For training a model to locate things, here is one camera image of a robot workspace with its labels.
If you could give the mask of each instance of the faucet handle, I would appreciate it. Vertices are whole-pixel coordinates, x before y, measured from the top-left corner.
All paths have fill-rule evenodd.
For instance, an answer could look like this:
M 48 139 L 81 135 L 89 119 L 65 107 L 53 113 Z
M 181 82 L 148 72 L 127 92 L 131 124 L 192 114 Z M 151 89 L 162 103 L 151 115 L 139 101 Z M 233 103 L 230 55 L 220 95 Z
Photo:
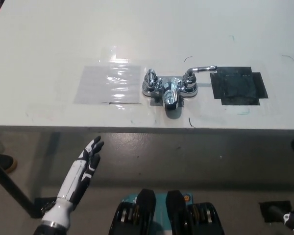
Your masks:
M 148 87 L 154 88 L 158 80 L 155 70 L 149 69 L 144 77 L 144 81 L 147 83 Z
M 192 88 L 196 85 L 196 72 L 211 72 L 211 71 L 217 71 L 218 67 L 215 65 L 207 66 L 207 67 L 194 67 L 190 68 L 186 71 L 186 73 L 183 76 L 183 82 L 184 86 L 186 88 Z
M 158 86 L 158 77 L 153 69 L 149 69 L 144 77 L 143 81 L 143 94 L 146 96 L 152 96 L 156 92 Z

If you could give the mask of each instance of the chrome faucet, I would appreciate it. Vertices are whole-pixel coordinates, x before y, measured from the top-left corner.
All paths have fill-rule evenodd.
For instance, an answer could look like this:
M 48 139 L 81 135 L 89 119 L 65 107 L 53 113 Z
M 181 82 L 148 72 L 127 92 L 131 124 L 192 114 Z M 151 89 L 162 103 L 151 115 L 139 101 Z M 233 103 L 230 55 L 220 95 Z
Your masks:
M 161 98 L 165 109 L 174 110 L 179 97 L 193 97 L 197 94 L 196 72 L 216 71 L 217 66 L 195 67 L 186 71 L 183 76 L 158 77 L 149 69 L 144 77 L 142 92 L 152 98 Z

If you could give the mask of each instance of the white table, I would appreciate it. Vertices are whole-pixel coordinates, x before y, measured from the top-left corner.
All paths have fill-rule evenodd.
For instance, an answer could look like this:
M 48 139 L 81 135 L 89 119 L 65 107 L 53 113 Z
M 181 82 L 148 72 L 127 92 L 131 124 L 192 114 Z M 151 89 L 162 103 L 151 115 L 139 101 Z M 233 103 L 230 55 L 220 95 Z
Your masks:
M 148 68 L 183 75 L 194 66 L 251 66 L 269 99 L 222 106 L 205 73 L 196 75 L 198 95 L 179 118 L 141 92 L 138 104 L 76 104 L 84 67 L 112 46 L 116 59 L 141 66 L 140 82 Z M 7 0 L 0 11 L 3 126 L 294 130 L 294 0 Z

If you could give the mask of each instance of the robotic hand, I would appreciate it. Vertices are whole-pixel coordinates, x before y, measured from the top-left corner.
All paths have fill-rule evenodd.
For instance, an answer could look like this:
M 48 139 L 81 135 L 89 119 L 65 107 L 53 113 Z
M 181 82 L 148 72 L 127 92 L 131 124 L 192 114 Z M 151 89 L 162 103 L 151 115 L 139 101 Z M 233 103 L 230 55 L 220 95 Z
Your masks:
M 83 197 L 99 164 L 104 142 L 100 136 L 92 140 L 75 160 L 61 186 L 55 205 L 42 218 L 34 235 L 66 235 L 70 228 L 70 213 Z
M 294 213 L 284 213 L 276 206 L 271 206 L 269 212 L 283 222 L 286 227 L 294 231 Z

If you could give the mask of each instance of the metal bar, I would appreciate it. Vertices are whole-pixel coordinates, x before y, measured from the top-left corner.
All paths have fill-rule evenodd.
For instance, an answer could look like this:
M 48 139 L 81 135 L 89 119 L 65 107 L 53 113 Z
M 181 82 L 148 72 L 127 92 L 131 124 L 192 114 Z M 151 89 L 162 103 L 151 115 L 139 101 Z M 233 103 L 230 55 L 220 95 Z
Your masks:
M 20 188 L 11 180 L 0 166 L 0 184 L 20 204 L 32 218 L 41 218 L 40 208 L 37 208 Z

